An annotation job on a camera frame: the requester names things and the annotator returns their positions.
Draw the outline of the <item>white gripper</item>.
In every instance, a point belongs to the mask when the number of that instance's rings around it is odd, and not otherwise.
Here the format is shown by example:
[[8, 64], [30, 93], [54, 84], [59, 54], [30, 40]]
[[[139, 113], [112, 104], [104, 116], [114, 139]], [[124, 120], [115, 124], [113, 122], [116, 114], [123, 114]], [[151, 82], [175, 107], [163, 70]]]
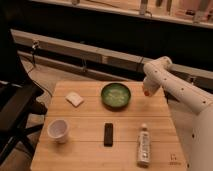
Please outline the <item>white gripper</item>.
[[145, 77], [143, 80], [143, 92], [145, 90], [149, 91], [149, 96], [153, 96], [160, 88], [160, 85], [151, 80], [148, 77]]

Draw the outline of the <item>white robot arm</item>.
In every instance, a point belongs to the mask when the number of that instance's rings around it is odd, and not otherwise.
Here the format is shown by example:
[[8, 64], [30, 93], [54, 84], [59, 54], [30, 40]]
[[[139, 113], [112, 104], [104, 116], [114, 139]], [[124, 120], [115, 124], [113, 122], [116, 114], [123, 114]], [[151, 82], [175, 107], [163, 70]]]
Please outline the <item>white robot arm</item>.
[[171, 66], [167, 56], [146, 62], [143, 92], [153, 96], [162, 87], [197, 115], [188, 171], [213, 171], [213, 94], [174, 76]]

